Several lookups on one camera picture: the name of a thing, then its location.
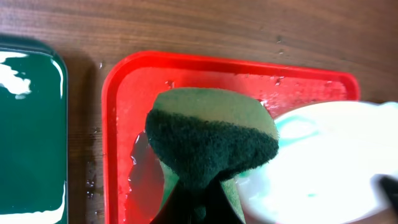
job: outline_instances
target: green container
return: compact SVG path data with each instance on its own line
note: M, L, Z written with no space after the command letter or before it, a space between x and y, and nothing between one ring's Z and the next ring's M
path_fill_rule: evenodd
M0 223L68 223L65 63L0 35Z

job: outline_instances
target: wooden surface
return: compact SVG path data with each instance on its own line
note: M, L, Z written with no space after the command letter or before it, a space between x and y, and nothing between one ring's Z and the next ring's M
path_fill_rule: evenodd
M103 223L100 96L115 63L151 49L341 70L363 100L398 101L397 10L396 0L1 0L0 32L64 57L70 223Z

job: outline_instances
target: water puddle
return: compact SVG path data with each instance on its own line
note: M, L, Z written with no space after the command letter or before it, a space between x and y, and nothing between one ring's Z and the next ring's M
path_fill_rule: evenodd
M133 167L128 178L130 193L127 195L125 223L149 223L162 202L164 175L145 132L137 136L131 160Z

